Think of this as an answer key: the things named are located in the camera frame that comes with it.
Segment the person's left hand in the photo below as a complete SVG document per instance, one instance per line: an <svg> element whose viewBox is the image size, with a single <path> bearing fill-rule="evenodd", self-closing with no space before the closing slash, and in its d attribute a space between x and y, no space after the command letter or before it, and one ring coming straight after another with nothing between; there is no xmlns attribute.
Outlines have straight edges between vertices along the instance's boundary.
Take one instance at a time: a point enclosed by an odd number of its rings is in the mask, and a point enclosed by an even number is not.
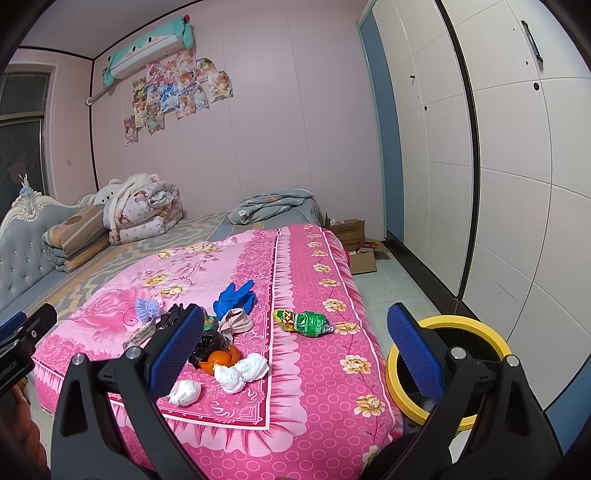
<svg viewBox="0 0 591 480"><path fill-rule="evenodd" d="M47 454L40 441L40 430L32 420L30 405L18 385L11 389L16 401L15 413L10 423L10 430L24 448L27 457L43 472L48 472Z"/></svg>

